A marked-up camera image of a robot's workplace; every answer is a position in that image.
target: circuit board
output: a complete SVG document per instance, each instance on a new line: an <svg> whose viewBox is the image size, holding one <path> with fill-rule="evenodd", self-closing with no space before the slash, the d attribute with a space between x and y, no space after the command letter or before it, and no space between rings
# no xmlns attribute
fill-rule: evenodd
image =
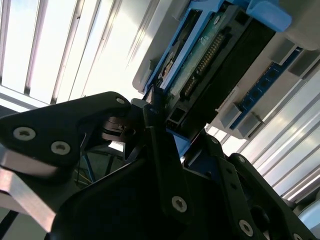
<svg viewBox="0 0 320 240"><path fill-rule="evenodd" d="M197 69L200 69L201 63L208 63L209 59L206 58L206 55L209 54L211 57L213 56L214 41L222 40L219 36L219 31L225 17L226 15L224 13L218 12L208 22L171 85L168 91L169 98L176 96L188 81L191 82L191 84L195 82L192 76L193 73Z"/></svg>

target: bolt head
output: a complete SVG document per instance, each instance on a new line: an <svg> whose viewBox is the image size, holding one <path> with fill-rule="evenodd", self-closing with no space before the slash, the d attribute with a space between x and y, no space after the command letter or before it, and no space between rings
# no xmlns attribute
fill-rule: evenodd
<svg viewBox="0 0 320 240"><path fill-rule="evenodd" d="M218 143L219 143L219 141L218 141L216 138L214 138L214 137L212 137L211 140L212 140L212 142L214 142L215 144L218 144Z"/></svg>
<svg viewBox="0 0 320 240"><path fill-rule="evenodd" d="M26 126L21 126L13 131L13 136L20 141L30 141L36 137L36 132Z"/></svg>
<svg viewBox="0 0 320 240"><path fill-rule="evenodd" d="M254 235L254 230L246 220L241 219L239 221L239 226L247 236L252 237Z"/></svg>
<svg viewBox="0 0 320 240"><path fill-rule="evenodd" d="M121 98L119 98L119 97L116 98L116 101L117 101L118 103L120 103L120 104L125 104L125 100L123 100L123 99L121 99Z"/></svg>
<svg viewBox="0 0 320 240"><path fill-rule="evenodd" d="M239 156L239 160L240 160L240 162L242 162L243 164L246 162L246 160L244 159L243 156Z"/></svg>
<svg viewBox="0 0 320 240"><path fill-rule="evenodd" d="M300 237L298 234L293 234L294 240L303 240L302 237Z"/></svg>
<svg viewBox="0 0 320 240"><path fill-rule="evenodd" d="M171 199L172 206L180 213L185 213L187 211L187 203L180 196L174 196Z"/></svg>
<svg viewBox="0 0 320 240"><path fill-rule="evenodd" d="M213 25L216 25L220 21L220 16L217 16L213 22Z"/></svg>
<svg viewBox="0 0 320 240"><path fill-rule="evenodd" d="M64 141L55 141L51 144L51 151L58 155L67 155L70 153L71 147Z"/></svg>

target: green circuit board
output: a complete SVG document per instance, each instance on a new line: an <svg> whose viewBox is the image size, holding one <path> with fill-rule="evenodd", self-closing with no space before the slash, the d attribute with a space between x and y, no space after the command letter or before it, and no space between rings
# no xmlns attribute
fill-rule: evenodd
<svg viewBox="0 0 320 240"><path fill-rule="evenodd" d="M220 26L225 17L226 15L224 13L218 12L208 22L204 31L200 35L198 41L195 43L193 49L191 50L184 64L182 65L180 71L175 77L168 91L169 98L173 98L180 92L180 90L184 87L186 82L190 79L193 72L199 66L199 63L201 62L204 55L211 47L212 42L218 35Z"/></svg>

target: cable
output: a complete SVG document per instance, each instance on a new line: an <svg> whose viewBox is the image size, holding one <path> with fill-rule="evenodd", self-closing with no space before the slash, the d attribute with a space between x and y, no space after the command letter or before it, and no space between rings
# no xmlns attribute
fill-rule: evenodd
<svg viewBox="0 0 320 240"><path fill-rule="evenodd" d="M111 155L111 156L109 157L108 165L106 166L106 170L105 170L105 173L104 173L105 176L107 176L107 175L110 174L110 172L111 172L111 167L112 167L113 162L114 162L114 156Z"/></svg>
<svg viewBox="0 0 320 240"><path fill-rule="evenodd" d="M78 172L77 172L77 174L76 174L76 182L75 182L75 184L78 184L78 181L79 181L79 174L80 174L80 160L79 160L79 162L78 162Z"/></svg>
<svg viewBox="0 0 320 240"><path fill-rule="evenodd" d="M8 214L4 217L0 223L0 240L4 238L7 231L11 227L12 223L16 219L18 213L16 211L9 211Z"/></svg>
<svg viewBox="0 0 320 240"><path fill-rule="evenodd" d="M79 174L81 177L83 177L85 180L87 180L89 183L92 184L92 181L90 181L88 178L86 178L85 176L83 176L79 171L74 170L77 174Z"/></svg>
<svg viewBox="0 0 320 240"><path fill-rule="evenodd" d="M87 154L83 155L83 159L86 163L86 166L88 168L88 172L89 172L89 177L91 179L91 182L95 182L96 181L96 178L95 178L95 174L94 174L94 171L92 170L92 167L91 167L91 164L90 164L90 160L89 160L89 157Z"/></svg>

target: black cable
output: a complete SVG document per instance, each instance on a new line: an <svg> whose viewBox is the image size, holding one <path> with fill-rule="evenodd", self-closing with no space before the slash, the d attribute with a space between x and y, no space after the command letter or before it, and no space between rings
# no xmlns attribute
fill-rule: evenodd
<svg viewBox="0 0 320 240"><path fill-rule="evenodd" d="M4 238L7 231L11 227L12 223L16 219L18 213L16 211L9 211L8 214L4 217L0 223L0 240Z"/></svg>
<svg viewBox="0 0 320 240"><path fill-rule="evenodd" d="M104 173L105 176L109 175L111 172L111 167L112 167L112 164L114 163L114 157L115 156L110 155L109 162L108 162L108 165L106 166L106 170Z"/></svg>

